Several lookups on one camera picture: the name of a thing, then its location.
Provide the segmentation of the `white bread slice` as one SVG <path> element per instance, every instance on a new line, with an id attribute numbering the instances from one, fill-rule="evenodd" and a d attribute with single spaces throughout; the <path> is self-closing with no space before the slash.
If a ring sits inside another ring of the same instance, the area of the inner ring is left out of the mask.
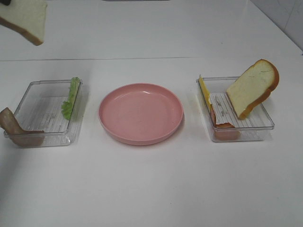
<path id="1" fill-rule="evenodd" d="M 265 101 L 279 83 L 279 72 L 269 61 L 260 59 L 250 66 L 226 90 L 238 119 Z"/>
<path id="2" fill-rule="evenodd" d="M 44 42 L 46 9 L 45 0 L 2 0 L 0 24 L 39 46 Z"/>

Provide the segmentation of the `yellow cheese slice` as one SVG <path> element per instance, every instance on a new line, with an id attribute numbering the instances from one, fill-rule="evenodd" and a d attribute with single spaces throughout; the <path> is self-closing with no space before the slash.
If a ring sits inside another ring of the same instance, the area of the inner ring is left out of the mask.
<path id="1" fill-rule="evenodd" d="M 211 108 L 212 108 L 212 103 L 210 101 L 210 93 L 204 83 L 204 80 L 203 78 L 201 77 L 201 75 L 199 75 L 199 78 L 198 78 L 198 83 L 201 87 L 201 91 L 202 91 L 202 94 L 204 96 L 204 99 L 205 99 L 205 102 L 206 102 L 206 105 L 207 105 L 207 108 L 209 111 L 211 111 Z"/>

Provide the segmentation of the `clear plastic tray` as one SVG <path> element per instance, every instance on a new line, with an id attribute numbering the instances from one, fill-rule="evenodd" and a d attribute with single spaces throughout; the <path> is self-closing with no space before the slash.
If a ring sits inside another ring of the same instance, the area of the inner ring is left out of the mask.
<path id="1" fill-rule="evenodd" d="M 44 141 L 37 147 L 67 146 L 77 139 L 81 128 L 82 80 L 70 120 L 61 113 L 61 105 L 68 98 L 70 82 L 71 79 L 31 82 L 13 113 L 22 129 L 44 131 Z M 4 137 L 10 139 L 6 131 Z"/>
<path id="2" fill-rule="evenodd" d="M 207 108 L 201 87 L 198 85 L 198 100 L 202 109 L 202 116 L 205 120 L 210 139 L 213 142 L 234 142 L 234 141 L 259 141 L 263 140 L 275 124 L 264 108 L 263 104 L 257 105 L 244 120 L 240 120 L 235 113 L 233 106 L 226 93 L 226 89 L 236 81 L 236 77 L 225 78 L 203 78 L 210 93 L 210 101 L 216 114 L 216 124 L 230 123 L 234 128 L 219 129 L 214 126 L 211 114 Z M 239 131 L 240 136 L 236 140 L 221 141 L 214 136 L 215 131 Z"/>

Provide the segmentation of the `green lettuce leaf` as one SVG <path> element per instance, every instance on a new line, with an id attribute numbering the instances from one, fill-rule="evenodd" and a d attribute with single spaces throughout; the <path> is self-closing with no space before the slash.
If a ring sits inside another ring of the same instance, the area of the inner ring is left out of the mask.
<path id="1" fill-rule="evenodd" d="M 64 101 L 61 105 L 61 113 L 66 120 L 70 120 L 72 110 L 74 107 L 75 99 L 79 90 L 80 79 L 78 77 L 73 77 L 70 82 L 69 94 L 67 101 Z"/>

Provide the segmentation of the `pink round plate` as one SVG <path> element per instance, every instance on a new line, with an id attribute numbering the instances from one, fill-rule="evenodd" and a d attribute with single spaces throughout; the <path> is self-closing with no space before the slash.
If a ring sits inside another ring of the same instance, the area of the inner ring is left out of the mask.
<path id="1" fill-rule="evenodd" d="M 179 98 L 165 87 L 135 83 L 107 94 L 98 110 L 101 125 L 115 140 L 136 146 L 169 138 L 181 125 Z"/>

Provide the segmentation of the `clear right plastic tray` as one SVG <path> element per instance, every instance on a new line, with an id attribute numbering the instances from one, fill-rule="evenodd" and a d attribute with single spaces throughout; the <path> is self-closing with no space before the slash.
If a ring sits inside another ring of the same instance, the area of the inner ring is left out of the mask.
<path id="1" fill-rule="evenodd" d="M 234 142 L 234 141 L 259 141 L 263 140 L 275 124 L 264 108 L 263 104 L 257 105 L 244 120 L 240 120 L 235 113 L 233 106 L 226 93 L 226 89 L 236 81 L 236 77 L 225 78 L 203 78 L 210 93 L 210 101 L 216 114 L 216 124 L 230 123 L 234 128 L 219 129 L 214 126 L 211 114 L 207 108 L 201 87 L 198 85 L 198 100 L 202 109 L 202 116 L 205 120 L 210 139 L 213 142 Z M 215 131 L 239 131 L 240 136 L 236 140 L 221 141 L 214 136 Z"/>

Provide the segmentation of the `brown bacon strip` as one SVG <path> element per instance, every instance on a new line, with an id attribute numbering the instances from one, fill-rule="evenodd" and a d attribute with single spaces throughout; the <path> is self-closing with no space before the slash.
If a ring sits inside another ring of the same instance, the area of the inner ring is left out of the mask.
<path id="1" fill-rule="evenodd" d="M 7 107 L 0 113 L 0 127 L 20 147 L 41 146 L 45 138 L 44 131 L 26 131 L 22 129 L 14 114 Z"/>

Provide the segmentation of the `pink bacon strip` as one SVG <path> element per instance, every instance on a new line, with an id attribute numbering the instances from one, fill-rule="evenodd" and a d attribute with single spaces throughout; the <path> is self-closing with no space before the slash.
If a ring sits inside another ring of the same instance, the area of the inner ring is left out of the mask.
<path id="1" fill-rule="evenodd" d="M 211 118 L 212 122 L 214 123 L 214 126 L 219 129 L 225 129 L 225 128 L 234 128 L 234 126 L 230 123 L 223 123 L 223 124 L 216 124 L 216 114 L 214 112 L 213 107 L 211 107 Z M 240 136 L 239 131 L 215 131 L 214 136 L 221 141 L 228 141 L 228 140 L 236 140 Z"/>

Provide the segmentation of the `clear left plastic tray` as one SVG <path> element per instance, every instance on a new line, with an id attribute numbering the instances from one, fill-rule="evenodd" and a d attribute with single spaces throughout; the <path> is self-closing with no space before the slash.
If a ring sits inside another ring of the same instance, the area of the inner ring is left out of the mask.
<path id="1" fill-rule="evenodd" d="M 71 79 L 31 82 L 13 113 L 22 129 L 44 131 L 44 141 L 37 147 L 67 146 L 77 139 L 81 128 L 82 80 L 70 120 L 61 113 L 61 105 L 68 98 L 70 82 Z M 4 137 L 10 139 L 6 131 Z"/>

